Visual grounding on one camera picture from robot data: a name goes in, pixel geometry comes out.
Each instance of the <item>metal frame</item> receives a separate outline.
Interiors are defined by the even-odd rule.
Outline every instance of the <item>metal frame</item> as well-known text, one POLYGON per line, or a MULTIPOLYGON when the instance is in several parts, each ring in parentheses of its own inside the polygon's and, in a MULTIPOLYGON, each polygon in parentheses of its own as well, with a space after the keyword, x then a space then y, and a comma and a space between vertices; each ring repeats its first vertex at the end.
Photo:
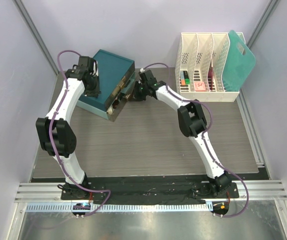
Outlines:
POLYGON ((272 16, 275 9, 277 8, 279 2, 280 2, 280 0, 270 0, 267 7, 265 8, 261 18, 259 19, 257 26, 255 26, 251 37, 247 41, 248 48, 251 49, 253 47, 254 43, 257 41, 259 35, 262 33, 267 22, 269 21, 269 18, 272 16))
MULTIPOLYGON (((240 181, 234 181, 237 184, 240 198, 231 199, 232 201, 245 201, 246 192, 240 181)), ((245 181, 250 201, 271 201, 275 200, 278 208, 281 222, 284 227, 284 231, 287 234, 287 195, 284 186, 280 180, 246 180, 245 181)), ((21 183, 18 188, 17 195, 15 197, 16 210, 13 216, 12 225, 9 230, 8 240, 16 240, 19 237, 20 230, 24 221, 26 209, 29 205, 43 206, 45 203, 52 206, 60 206, 62 204, 82 202, 80 200, 61 200, 61 190, 57 187, 58 183, 21 183)), ((215 198, 207 199, 207 201, 220 202, 227 199, 215 198)), ((185 209, 185 206, 177 205, 170 209, 170 211, 178 211, 178 207, 185 209)), ((120 212, 120 207, 116 207, 115 210, 110 212, 120 212)))
MULTIPOLYGON (((245 201, 246 191, 240 181, 233 181, 237 184, 240 198, 231 199, 232 201, 245 201)), ((280 180, 246 180, 251 201, 264 200, 287 200, 284 186, 280 180)), ((60 183, 21 183, 15 197, 15 203, 62 203, 62 190, 57 185, 60 183)), ((207 201, 225 201, 226 199, 214 198, 207 201)))
POLYGON ((287 237, 287 201, 275 200, 274 202, 283 226, 284 233, 287 237))
POLYGON ((12 223, 8 232, 7 237, 8 240, 18 239, 28 204, 26 202, 21 202, 21 203, 15 203, 15 205, 16 209, 14 211, 12 223))
POLYGON ((263 151, 261 149, 259 140, 258 140, 258 136, 254 127, 254 123, 252 121, 251 115, 249 113, 249 109, 248 106, 246 104, 246 100, 245 100, 245 96, 243 94, 243 91, 240 90, 239 96, 237 97, 237 103, 239 106, 239 110, 241 113, 241 117, 243 120, 243 124, 245 127, 245 130, 247 132, 248 138, 249 138, 249 142, 250 142, 250 146, 253 152, 253 156, 254 159, 257 163, 257 166, 260 167, 264 167, 265 166, 265 158, 263 155, 263 151))
POLYGON ((54 71, 54 74, 57 75, 59 73, 59 69, 55 63, 55 61, 53 60, 50 52, 48 51, 48 48, 46 47, 42 37, 40 36, 32 18, 30 17, 25 5, 23 4, 23 2, 21 0, 12 0, 13 3, 15 4, 15 6, 17 7, 19 13, 22 16, 22 19, 24 20, 24 22, 27 24, 27 27, 29 28, 34 40, 36 41, 36 43, 38 44, 40 50, 42 51, 44 57, 46 58, 46 60, 48 61, 50 67, 52 68, 52 70, 54 71))

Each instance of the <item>metal floor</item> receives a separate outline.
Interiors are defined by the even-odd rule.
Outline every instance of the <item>metal floor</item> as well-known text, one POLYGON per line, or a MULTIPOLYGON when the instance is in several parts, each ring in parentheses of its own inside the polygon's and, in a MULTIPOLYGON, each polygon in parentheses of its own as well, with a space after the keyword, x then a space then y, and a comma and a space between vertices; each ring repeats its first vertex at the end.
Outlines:
MULTIPOLYGON (((229 213, 244 201, 232 201, 229 213)), ((208 211, 96 213, 84 219, 70 212, 26 212, 20 240, 286 240, 275 201, 250 201, 233 218, 208 211)))
MULTIPOLYGON (((152 72, 158 81, 167 81, 167 69, 153 68, 152 72)), ((176 90, 174 75, 172 69, 168 84, 176 90)), ((60 77, 51 105, 62 84, 60 77)), ((214 117, 209 137, 220 161, 236 173, 257 173, 237 102, 208 105, 214 117)), ((76 107, 70 125, 77 137, 78 161, 88 177, 206 173, 195 147, 180 132, 177 113, 154 98, 126 103, 115 122, 76 107)), ((57 162, 40 150, 33 177, 63 176, 57 162)))

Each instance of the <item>white cable tray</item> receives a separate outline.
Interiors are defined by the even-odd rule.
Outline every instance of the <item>white cable tray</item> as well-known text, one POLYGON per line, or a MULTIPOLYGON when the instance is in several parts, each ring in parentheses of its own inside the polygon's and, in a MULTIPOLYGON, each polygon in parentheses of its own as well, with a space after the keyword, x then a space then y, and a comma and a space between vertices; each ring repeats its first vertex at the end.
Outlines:
MULTIPOLYGON (((237 33, 245 41, 242 32, 237 33)), ((222 81, 230 40, 226 32, 182 32, 175 65, 177 93, 201 102, 234 102, 239 92, 226 91, 222 81), (212 67, 212 78, 208 76, 212 67), (180 71, 187 71, 190 83, 182 85, 180 71), (205 91, 195 91, 204 82, 205 91)))
MULTIPOLYGON (((91 210, 73 210, 77 202, 36 202, 27 205, 28 213, 59 213, 59 212, 91 212, 98 208, 98 204, 91 203, 91 210)), ((212 211, 213 203, 191 205, 103 205, 98 213, 138 213, 138 212, 202 212, 212 211)))

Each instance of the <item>white desk organizer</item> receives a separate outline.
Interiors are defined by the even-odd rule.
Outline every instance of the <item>white desk organizer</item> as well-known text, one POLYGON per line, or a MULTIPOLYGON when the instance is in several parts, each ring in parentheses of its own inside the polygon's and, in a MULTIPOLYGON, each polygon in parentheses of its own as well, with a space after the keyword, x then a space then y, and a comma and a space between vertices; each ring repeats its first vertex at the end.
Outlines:
MULTIPOLYGON (((245 41, 242 32, 238 35, 245 41)), ((222 81, 229 46, 230 40, 226 32, 182 32, 175 64, 177 93, 201 102, 234 102, 239 92, 225 91, 222 81), (210 64, 212 87, 208 80, 210 64), (189 85, 181 85, 180 71, 188 72, 189 85), (195 91, 196 81, 203 81, 206 91, 195 91)))

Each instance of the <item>teal box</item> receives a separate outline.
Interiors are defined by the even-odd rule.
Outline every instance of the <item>teal box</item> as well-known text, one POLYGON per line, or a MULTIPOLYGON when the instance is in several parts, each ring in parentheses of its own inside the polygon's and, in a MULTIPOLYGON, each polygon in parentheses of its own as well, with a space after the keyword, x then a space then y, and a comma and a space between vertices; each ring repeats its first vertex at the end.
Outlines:
MULTIPOLYGON (((130 95, 134 90, 134 86, 135 86, 135 82, 136 82, 136 73, 135 72, 131 75, 128 82, 129 83, 128 83, 127 87, 125 87, 123 90, 121 90, 121 93, 123 93, 124 95, 130 95)), ((121 110, 124 108, 126 102, 127 102, 127 99, 125 97, 123 97, 119 100, 119 104, 115 109, 112 106, 110 106, 107 111, 102 111, 102 110, 95 108, 94 106, 91 106, 89 104, 86 104, 80 100, 78 100, 76 105, 79 108, 85 109, 85 110, 87 110, 93 114, 96 114, 96 115, 98 115, 104 119, 107 119, 107 120, 114 122, 116 120, 117 116, 119 115, 119 113, 121 112, 121 110)))
POLYGON ((106 112, 125 87, 134 81, 135 61, 100 49, 93 58, 98 62, 100 94, 98 98, 82 95, 77 106, 96 112, 106 112))

